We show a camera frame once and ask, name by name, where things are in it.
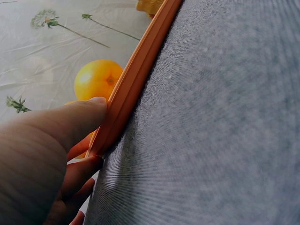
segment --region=flower stem print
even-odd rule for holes
[[[86,38],[86,39],[91,40],[91,41],[93,41],[93,42],[95,42],[97,44],[100,44],[102,46],[105,46],[105,47],[109,48],[107,45],[104,45],[104,44],[102,44],[102,43],[100,43],[100,42],[98,42],[98,41],[96,41],[96,40],[94,40],[92,38],[84,36],[84,35],[76,32],[74,30],[71,30],[70,28],[68,28],[66,26],[61,25],[57,21],[58,18],[59,17],[56,16],[56,13],[55,13],[54,10],[44,9],[44,10],[40,11],[35,17],[32,18],[32,20],[31,20],[31,26],[33,28],[35,28],[35,29],[44,27],[45,24],[47,24],[48,28],[60,26],[60,27],[65,28],[66,30],[68,30],[68,31],[70,31],[70,32],[72,32],[74,34],[77,34],[77,35],[79,35],[79,36],[81,36],[83,38]]]
[[[131,37],[131,38],[134,38],[135,40],[140,40],[140,39],[138,39],[138,38],[136,38],[136,37],[131,36],[130,34],[124,33],[124,32],[122,32],[122,31],[119,31],[119,30],[116,30],[116,29],[111,28],[111,27],[109,27],[109,26],[106,26],[106,25],[104,25],[104,24],[101,24],[101,23],[97,22],[96,20],[93,20],[91,17],[92,17],[92,15],[90,15],[90,14],[82,14],[82,18],[83,18],[83,19],[91,20],[91,21],[93,21],[93,22],[95,22],[95,23],[97,23],[97,24],[99,24],[99,25],[101,25],[101,26],[103,26],[103,27],[106,27],[106,28],[108,28],[108,29],[114,30],[114,31],[119,32],[119,33],[121,33],[121,34],[127,35],[127,36],[129,36],[129,37]]]
[[[12,97],[6,96],[6,106],[15,108],[17,113],[31,111],[29,108],[24,106],[24,102],[25,99],[22,100],[22,96],[20,97],[19,101],[14,100]]]
[[[3,4],[3,3],[14,3],[14,2],[17,2],[17,1],[4,1],[4,2],[0,2],[0,4]]]

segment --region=finger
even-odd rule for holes
[[[64,221],[66,224],[70,223],[78,214],[80,207],[93,192],[94,184],[95,180],[90,178],[75,195],[65,201],[67,210],[65,211]]]
[[[96,97],[57,109],[30,112],[19,123],[35,128],[57,141],[66,152],[98,128],[105,117],[106,100]]]
[[[68,199],[79,191],[85,182],[100,169],[102,164],[103,160],[98,156],[68,164],[65,179],[61,186],[63,199]]]
[[[84,213],[82,211],[78,211],[76,217],[70,223],[70,225],[82,225],[84,222]]]
[[[78,144],[76,144],[73,148],[71,148],[70,152],[67,154],[67,160],[70,161],[71,159],[83,154],[89,148],[91,140],[91,135],[86,136],[83,138]]]

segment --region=hand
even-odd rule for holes
[[[79,208],[93,190],[91,177],[102,158],[67,161],[87,150],[86,136],[105,112],[105,98],[97,97],[27,112],[0,126],[1,224],[83,223]]]

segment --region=gray fabric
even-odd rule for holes
[[[299,224],[299,61],[299,0],[186,0],[86,224]]]

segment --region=yellow basket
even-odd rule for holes
[[[144,11],[150,16],[155,15],[163,2],[164,0],[138,0],[136,10]]]

